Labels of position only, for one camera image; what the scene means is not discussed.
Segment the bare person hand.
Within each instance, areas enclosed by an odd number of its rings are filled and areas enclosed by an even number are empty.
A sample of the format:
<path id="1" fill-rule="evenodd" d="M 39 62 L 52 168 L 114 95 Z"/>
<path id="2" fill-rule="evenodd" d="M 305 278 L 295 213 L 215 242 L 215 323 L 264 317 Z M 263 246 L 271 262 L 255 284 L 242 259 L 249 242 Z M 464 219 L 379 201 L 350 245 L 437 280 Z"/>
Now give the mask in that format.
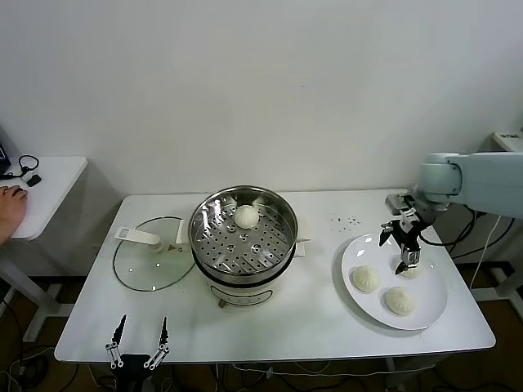
<path id="1" fill-rule="evenodd" d="M 28 193 L 13 185 L 2 186 L 0 194 L 0 243 L 4 244 L 25 218 Z"/>

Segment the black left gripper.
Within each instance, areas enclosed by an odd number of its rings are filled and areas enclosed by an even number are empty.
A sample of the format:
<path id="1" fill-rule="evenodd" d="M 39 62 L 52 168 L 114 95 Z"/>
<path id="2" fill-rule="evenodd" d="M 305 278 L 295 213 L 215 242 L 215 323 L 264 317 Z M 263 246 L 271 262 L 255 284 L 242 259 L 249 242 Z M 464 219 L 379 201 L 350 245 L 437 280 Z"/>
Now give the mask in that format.
<path id="1" fill-rule="evenodd" d="M 127 315 L 123 315 L 119 325 L 114 329 L 105 350 L 110 359 L 110 367 L 115 368 L 113 375 L 116 380 L 116 392 L 140 392 L 145 380 L 152 376 L 152 371 L 157 368 L 170 352 L 168 347 L 168 318 L 163 318 L 158 349 L 151 356 L 148 354 L 123 354 L 121 357 L 119 343 L 122 339 L 123 329 Z"/>

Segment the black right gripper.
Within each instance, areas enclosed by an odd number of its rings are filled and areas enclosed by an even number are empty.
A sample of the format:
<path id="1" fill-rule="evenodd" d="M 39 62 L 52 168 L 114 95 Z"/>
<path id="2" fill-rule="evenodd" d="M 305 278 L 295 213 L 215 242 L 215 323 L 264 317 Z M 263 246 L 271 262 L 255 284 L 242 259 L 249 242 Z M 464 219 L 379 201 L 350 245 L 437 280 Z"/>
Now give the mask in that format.
<path id="1" fill-rule="evenodd" d="M 400 263 L 396 266 L 395 274 L 402 274 L 416 268 L 420 257 L 418 237 L 427 228 L 427 223 L 416 220 L 407 230 L 401 226 L 400 220 L 391 220 L 381 227 L 378 246 L 383 246 L 393 236 L 400 248 Z"/>

